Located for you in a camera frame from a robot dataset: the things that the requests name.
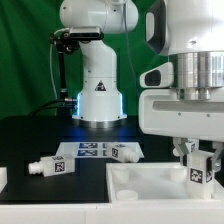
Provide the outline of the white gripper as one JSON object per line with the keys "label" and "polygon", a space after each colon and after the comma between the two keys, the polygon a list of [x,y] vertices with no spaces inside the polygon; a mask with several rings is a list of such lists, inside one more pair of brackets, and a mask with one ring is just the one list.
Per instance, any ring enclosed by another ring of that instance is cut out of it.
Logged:
{"label": "white gripper", "polygon": [[139,126],[145,134],[170,136],[180,156],[180,164],[186,165],[188,139],[213,142],[212,170],[221,170],[224,156],[224,88],[211,92],[208,101],[178,100],[171,87],[174,81],[170,62],[144,72],[140,85],[144,88],[139,98]]}

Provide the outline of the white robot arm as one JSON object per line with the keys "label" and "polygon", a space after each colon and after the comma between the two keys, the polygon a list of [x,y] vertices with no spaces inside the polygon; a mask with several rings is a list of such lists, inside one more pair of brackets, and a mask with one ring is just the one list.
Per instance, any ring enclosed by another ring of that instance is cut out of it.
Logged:
{"label": "white robot arm", "polygon": [[[74,119],[93,126],[122,119],[116,54],[101,38],[134,29],[135,4],[64,0],[60,19],[84,59]],[[215,153],[206,164],[219,171],[224,155],[224,0],[156,0],[145,21],[148,46],[168,60],[140,77],[139,126],[146,134],[172,137],[181,156],[190,138],[212,142]]]}

